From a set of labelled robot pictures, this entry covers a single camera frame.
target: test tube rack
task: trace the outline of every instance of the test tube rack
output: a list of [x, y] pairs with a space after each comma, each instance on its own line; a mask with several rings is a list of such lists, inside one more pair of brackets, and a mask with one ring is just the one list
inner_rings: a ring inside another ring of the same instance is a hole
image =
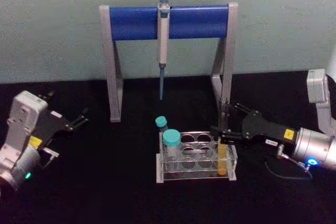
[[236, 180], [237, 152], [225, 145], [226, 155], [218, 155], [218, 143], [210, 132], [183, 132], [175, 157], [168, 157], [159, 133], [160, 153], [156, 155], [156, 182], [177, 179], [227, 178]]

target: wall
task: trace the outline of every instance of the wall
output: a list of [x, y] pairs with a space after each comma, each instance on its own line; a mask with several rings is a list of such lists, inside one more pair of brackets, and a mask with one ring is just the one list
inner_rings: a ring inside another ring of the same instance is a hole
[[[324, 68], [336, 41], [336, 0], [170, 0], [172, 5], [239, 2], [237, 73]], [[0, 82], [105, 77], [98, 6], [158, 0], [0, 0]], [[119, 42], [126, 78], [156, 77], [155, 41]], [[208, 74], [216, 40], [170, 42], [167, 75]]]

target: test tube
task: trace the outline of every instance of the test tube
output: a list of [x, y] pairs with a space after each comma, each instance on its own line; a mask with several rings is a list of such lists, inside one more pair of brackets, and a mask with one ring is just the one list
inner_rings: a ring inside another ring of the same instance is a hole
[[164, 133], [166, 130], [168, 130], [167, 126], [167, 119], [164, 116], [159, 116], [155, 119], [155, 123], [157, 127], [160, 128], [160, 131]]
[[163, 133], [163, 143], [167, 147], [168, 157], [176, 158], [179, 152], [178, 145], [181, 142], [181, 134], [177, 130], [166, 130]]

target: black table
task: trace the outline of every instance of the black table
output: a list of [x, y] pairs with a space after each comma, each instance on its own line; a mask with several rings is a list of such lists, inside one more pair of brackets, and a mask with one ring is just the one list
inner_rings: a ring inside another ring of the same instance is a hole
[[[317, 131], [306, 76], [307, 72], [234, 75], [232, 101], [260, 110], [270, 121]], [[335, 86], [330, 89], [336, 93]], [[34, 171], [12, 201], [0, 204], [0, 223], [336, 222], [336, 172], [315, 167], [311, 181], [276, 178], [263, 164], [275, 149], [262, 144], [237, 147], [235, 182], [156, 184], [159, 144], [154, 119], [165, 115], [169, 127], [181, 132], [208, 131], [217, 120], [209, 77], [166, 78], [162, 102], [158, 79], [126, 80], [122, 122], [113, 124], [105, 81], [3, 84], [1, 144], [12, 99], [22, 90], [55, 90], [52, 108], [71, 120], [87, 106], [90, 122], [72, 136], [53, 141], [50, 147], [59, 158], [46, 170]]]

